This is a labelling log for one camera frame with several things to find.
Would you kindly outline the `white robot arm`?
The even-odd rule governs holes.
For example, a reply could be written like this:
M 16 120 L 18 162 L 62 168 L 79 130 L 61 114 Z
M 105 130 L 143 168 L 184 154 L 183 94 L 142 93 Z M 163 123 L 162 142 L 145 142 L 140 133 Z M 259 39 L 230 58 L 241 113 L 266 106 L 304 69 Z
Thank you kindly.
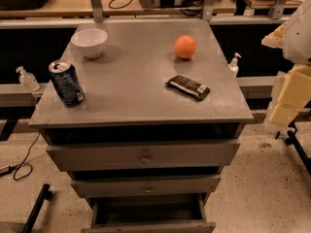
M 288 21 L 261 43 L 283 51 L 294 66 L 282 87 L 274 84 L 270 110 L 264 121 L 270 130 L 286 128 L 311 101 L 311 0 L 305 0 Z

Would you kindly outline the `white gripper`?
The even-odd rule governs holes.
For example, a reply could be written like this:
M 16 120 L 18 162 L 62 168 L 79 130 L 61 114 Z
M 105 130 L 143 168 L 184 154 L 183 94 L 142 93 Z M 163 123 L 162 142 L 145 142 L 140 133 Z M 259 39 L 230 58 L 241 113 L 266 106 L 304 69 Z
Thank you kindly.
M 269 48 L 283 47 L 284 32 L 287 24 L 284 22 L 273 32 L 266 35 L 261 43 Z M 298 115 L 298 109 L 303 109 L 311 101 L 311 67 L 295 64 L 286 75 L 278 101 L 269 116 L 269 121 L 280 127 L 287 127 Z

